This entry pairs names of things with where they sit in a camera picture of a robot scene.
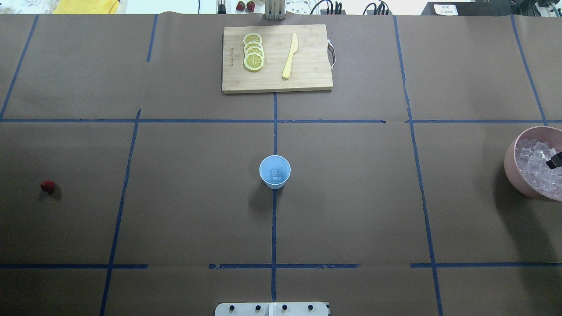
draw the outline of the table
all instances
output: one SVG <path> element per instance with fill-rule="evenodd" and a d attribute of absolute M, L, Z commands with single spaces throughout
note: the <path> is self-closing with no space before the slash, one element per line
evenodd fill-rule
<path fill-rule="evenodd" d="M 502 162 L 562 128 L 561 21 L 289 15 L 333 91 L 226 96 L 222 29 L 260 15 L 0 17 L 0 314 L 558 315 L 560 204 Z"/>

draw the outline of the yellow knife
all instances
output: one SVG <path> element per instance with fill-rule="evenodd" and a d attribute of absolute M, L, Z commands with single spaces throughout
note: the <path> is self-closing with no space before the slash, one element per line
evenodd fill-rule
<path fill-rule="evenodd" d="M 293 39 L 291 40 L 291 48 L 289 49 L 289 57 L 287 57 L 285 68 L 283 68 L 283 73 L 281 74 L 281 77 L 285 80 L 289 79 L 289 77 L 291 76 L 291 65 L 293 64 L 293 55 L 297 51 L 298 51 L 297 33 L 293 33 Z"/>

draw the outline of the knife handle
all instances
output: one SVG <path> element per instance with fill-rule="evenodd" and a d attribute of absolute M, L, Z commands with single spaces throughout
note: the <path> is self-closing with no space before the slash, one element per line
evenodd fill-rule
<path fill-rule="evenodd" d="M 281 77 L 283 79 L 287 80 L 291 76 L 292 65 L 293 65 L 293 54 L 289 54 L 289 57 L 287 57 L 287 62 L 285 63 L 285 68 L 283 68 L 283 72 L 281 73 Z"/>

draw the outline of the wooden cutting board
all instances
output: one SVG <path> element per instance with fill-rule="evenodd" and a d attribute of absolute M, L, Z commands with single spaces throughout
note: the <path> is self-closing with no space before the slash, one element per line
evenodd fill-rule
<path fill-rule="evenodd" d="M 244 67 L 244 36 L 260 34 L 265 52 L 264 67 L 255 73 Z M 293 55 L 291 77 L 281 78 L 292 34 L 298 51 Z M 223 92 L 256 93 L 332 90 L 326 25 L 274 25 L 224 28 Z"/>

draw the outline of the strawberry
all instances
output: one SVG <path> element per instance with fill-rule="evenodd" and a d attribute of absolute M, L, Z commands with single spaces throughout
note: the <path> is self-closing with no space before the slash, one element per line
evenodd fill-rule
<path fill-rule="evenodd" d="M 236 10 L 237 11 L 244 11 L 245 8 L 246 8 L 246 5 L 244 4 L 244 2 L 238 1 L 238 4 L 236 5 Z"/>
<path fill-rule="evenodd" d="M 256 4 L 253 1 L 248 1 L 248 3 L 246 3 L 246 7 L 249 12 L 253 12 L 253 9 L 256 8 Z"/>
<path fill-rule="evenodd" d="M 45 180 L 43 181 L 43 183 L 41 183 L 41 190 L 49 193 L 49 194 L 53 194 L 53 192 L 55 191 L 55 183 L 53 180 Z"/>

